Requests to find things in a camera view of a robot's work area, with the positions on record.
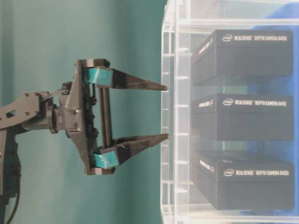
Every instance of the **metal bracket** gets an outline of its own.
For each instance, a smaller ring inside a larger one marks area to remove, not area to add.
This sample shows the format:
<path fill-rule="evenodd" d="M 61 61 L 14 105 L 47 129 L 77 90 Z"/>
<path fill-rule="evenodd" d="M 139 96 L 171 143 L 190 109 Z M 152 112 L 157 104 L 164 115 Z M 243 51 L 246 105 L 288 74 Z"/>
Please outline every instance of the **metal bracket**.
<path fill-rule="evenodd" d="M 26 92 L 9 105 L 0 108 L 0 129 L 12 127 L 34 118 L 40 111 L 39 95 Z"/>

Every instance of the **black wire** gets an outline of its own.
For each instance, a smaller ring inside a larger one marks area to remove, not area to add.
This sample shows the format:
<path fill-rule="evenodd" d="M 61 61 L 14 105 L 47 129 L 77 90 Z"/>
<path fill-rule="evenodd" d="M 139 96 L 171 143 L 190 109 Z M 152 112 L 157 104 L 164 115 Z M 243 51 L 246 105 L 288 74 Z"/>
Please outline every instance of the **black wire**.
<path fill-rule="evenodd" d="M 21 193 L 21 167 L 17 168 L 17 198 L 15 200 L 14 209 L 6 222 L 6 224 L 10 224 L 14 218 L 14 215 L 18 209 L 19 201 L 20 201 L 20 193 Z"/>

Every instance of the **teal wall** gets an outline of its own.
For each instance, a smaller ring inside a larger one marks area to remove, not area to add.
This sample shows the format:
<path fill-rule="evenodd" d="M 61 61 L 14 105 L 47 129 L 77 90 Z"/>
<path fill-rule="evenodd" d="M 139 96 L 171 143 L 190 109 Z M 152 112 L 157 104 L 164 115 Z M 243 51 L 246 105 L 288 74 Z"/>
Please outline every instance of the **teal wall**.
<path fill-rule="evenodd" d="M 60 88 L 83 58 L 105 57 L 112 67 L 160 82 L 165 2 L 0 0 L 1 105 L 24 91 Z M 110 93 L 114 137 L 160 133 L 159 92 Z M 29 132 L 17 142 L 21 201 L 13 223 L 161 223 L 159 147 L 137 155 L 115 175 L 86 176 L 64 132 Z M 8 215 L 13 205 L 11 200 Z"/>

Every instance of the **black box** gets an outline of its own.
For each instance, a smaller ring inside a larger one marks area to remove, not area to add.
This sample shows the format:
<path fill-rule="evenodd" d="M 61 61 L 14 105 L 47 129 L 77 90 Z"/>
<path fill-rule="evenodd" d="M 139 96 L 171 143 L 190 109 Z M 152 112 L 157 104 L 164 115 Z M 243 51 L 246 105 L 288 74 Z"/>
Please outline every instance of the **black box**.
<path fill-rule="evenodd" d="M 218 210 L 290 210 L 294 207 L 293 164 L 247 151 L 201 151 L 192 180 Z"/>
<path fill-rule="evenodd" d="M 192 128 L 221 141 L 292 141 L 293 97 L 217 93 L 193 101 Z"/>
<path fill-rule="evenodd" d="M 291 30 L 215 30 L 192 54 L 193 85 L 247 85 L 292 75 Z"/>

